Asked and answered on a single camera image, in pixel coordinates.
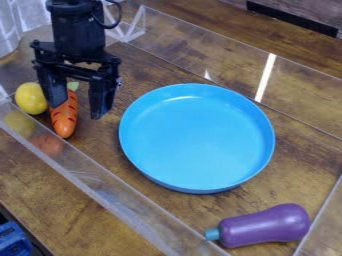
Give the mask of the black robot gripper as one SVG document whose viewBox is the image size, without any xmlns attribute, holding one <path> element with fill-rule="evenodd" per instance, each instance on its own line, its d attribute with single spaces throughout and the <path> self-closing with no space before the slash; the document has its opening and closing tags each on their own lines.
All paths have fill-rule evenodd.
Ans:
<svg viewBox="0 0 342 256">
<path fill-rule="evenodd" d="M 33 40 L 32 62 L 48 104 L 59 107 L 68 99 L 67 77 L 89 81 L 88 99 L 91 118 L 100 119 L 112 109 L 116 89 L 121 79 L 96 77 L 101 74 L 116 78 L 120 59 L 105 52 L 105 30 L 121 20 L 104 22 L 101 0 L 47 0 L 51 14 L 52 42 Z"/>
</svg>

